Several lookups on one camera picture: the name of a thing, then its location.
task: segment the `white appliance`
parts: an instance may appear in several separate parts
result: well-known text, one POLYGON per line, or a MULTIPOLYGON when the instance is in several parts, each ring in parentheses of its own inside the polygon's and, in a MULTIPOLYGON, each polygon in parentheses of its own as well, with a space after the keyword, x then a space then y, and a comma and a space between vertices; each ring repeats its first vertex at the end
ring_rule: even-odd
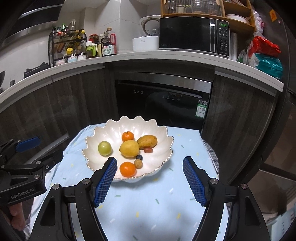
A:
POLYGON ((159 50, 159 19, 161 15, 146 16, 140 19, 142 37, 133 39, 133 51, 159 50))

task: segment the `table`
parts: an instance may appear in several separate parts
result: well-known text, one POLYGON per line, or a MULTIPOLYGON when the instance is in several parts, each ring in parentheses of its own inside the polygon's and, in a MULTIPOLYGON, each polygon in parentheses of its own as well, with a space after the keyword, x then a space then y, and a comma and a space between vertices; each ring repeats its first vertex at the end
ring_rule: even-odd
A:
MULTIPOLYGON (((104 125, 88 126, 71 141, 62 162, 46 176, 48 191, 55 183, 71 186, 92 176, 93 171, 86 166, 82 149, 86 148, 85 138, 93 135, 94 128, 104 125)), ((183 159, 191 156, 209 177, 218 178, 218 175, 199 131, 168 127, 168 135, 174 137, 173 155, 162 169, 136 183, 113 182, 104 203, 96 208, 109 241, 192 240, 205 208, 194 199, 182 170, 183 159)), ((30 229, 45 196, 34 200, 30 229)), ((84 240, 75 204, 71 204, 71 216, 77 241, 84 240)), ((223 240, 227 222, 228 211, 224 206, 217 241, 223 240)))

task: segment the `teal package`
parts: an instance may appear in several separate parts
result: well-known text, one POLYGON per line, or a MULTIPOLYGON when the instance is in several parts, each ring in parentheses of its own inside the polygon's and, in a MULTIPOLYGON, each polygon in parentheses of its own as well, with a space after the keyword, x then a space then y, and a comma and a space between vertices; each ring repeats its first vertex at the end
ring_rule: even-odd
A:
POLYGON ((272 77, 275 77, 278 80, 281 79, 283 75, 283 67, 278 58, 255 53, 252 55, 251 59, 253 59, 253 67, 271 75, 272 77))

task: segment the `blue gripper pad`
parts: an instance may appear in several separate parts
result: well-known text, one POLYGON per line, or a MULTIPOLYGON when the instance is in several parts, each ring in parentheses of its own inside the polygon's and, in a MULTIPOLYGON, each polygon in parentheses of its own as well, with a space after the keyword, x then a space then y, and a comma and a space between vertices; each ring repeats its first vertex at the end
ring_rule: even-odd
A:
POLYGON ((41 143, 41 140, 38 137, 33 137, 31 139, 19 142, 17 144, 15 150, 17 152, 24 152, 24 151, 27 151, 29 149, 39 146, 40 143, 41 143))
POLYGON ((117 171, 117 161, 115 158, 112 159, 99 184, 96 187, 96 193, 94 198, 94 205, 99 206, 100 203, 104 202, 105 197, 110 188, 111 182, 117 171))
POLYGON ((203 171, 206 174, 206 172, 203 169, 199 169, 196 166, 196 164, 194 163, 194 161, 192 160, 192 158, 190 156, 187 156, 184 158, 183 172, 184 172, 186 179, 189 183, 189 186, 193 192, 195 200, 197 202, 199 202, 203 207, 206 207, 207 203, 208 203, 208 198, 207 198, 208 188, 206 188, 206 191, 205 191, 205 186, 203 185, 203 183, 207 184, 209 177, 207 176, 207 174, 206 174, 206 176, 202 175, 203 181, 201 181, 201 179, 198 176, 198 174, 202 174, 202 173, 200 173, 201 171, 203 171))

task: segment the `human hand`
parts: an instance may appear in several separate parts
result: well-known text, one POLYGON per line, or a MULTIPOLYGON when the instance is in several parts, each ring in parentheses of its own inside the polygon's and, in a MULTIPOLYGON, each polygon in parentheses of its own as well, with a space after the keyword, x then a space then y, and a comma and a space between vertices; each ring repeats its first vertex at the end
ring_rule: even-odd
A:
POLYGON ((24 213, 22 211, 22 203, 18 203, 12 206, 9 206, 10 214, 12 215, 12 219, 9 220, 9 218, 2 212, 4 218, 6 221, 11 224, 11 226, 18 230, 23 231, 26 226, 26 221, 24 217, 24 213))

